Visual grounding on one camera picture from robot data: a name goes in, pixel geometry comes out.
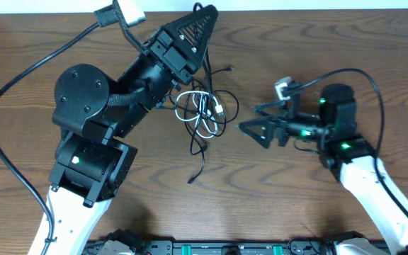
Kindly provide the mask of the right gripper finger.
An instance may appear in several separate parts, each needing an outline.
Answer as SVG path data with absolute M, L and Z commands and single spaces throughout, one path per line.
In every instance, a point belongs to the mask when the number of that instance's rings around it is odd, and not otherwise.
M 245 135 L 250 136 L 263 148 L 268 149 L 274 136 L 276 124 L 272 117 L 262 117 L 241 122 L 238 127 Z
M 254 109 L 255 114 L 270 115 L 270 113 L 267 113 L 265 109 L 274 108 L 274 107 L 278 107 L 279 109 L 281 109 L 283 106 L 285 106 L 285 101 L 277 100 L 277 101 L 272 101 L 268 103 L 260 103 L 254 106 L 253 109 Z

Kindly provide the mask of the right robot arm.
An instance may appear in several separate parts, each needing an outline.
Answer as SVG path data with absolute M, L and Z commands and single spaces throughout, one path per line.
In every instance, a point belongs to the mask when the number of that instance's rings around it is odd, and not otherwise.
M 324 168 L 350 191 L 380 231 L 391 254 L 408 254 L 408 199 L 379 158 L 380 148 L 359 133 L 353 89 L 325 86 L 316 115 L 299 112 L 302 88 L 295 82 L 275 85 L 278 100 L 255 108 L 259 118 L 239 129 L 268 148 L 272 139 L 283 147 L 290 138 L 314 142 Z

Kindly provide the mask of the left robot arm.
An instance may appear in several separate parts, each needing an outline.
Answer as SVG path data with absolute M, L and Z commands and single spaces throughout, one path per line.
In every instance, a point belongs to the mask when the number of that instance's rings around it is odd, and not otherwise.
M 130 28 L 144 12 L 131 1 L 114 1 L 95 12 L 97 24 L 118 24 L 137 59 L 112 79 L 90 64 L 62 73 L 55 85 L 52 115 L 62 138 L 50 174 L 47 207 L 31 254 L 80 254 L 107 211 L 134 161 L 137 149 L 124 137 L 163 104 L 168 92 L 193 81 L 217 21 L 217 9 L 195 4 L 193 11 L 162 25 L 140 42 Z

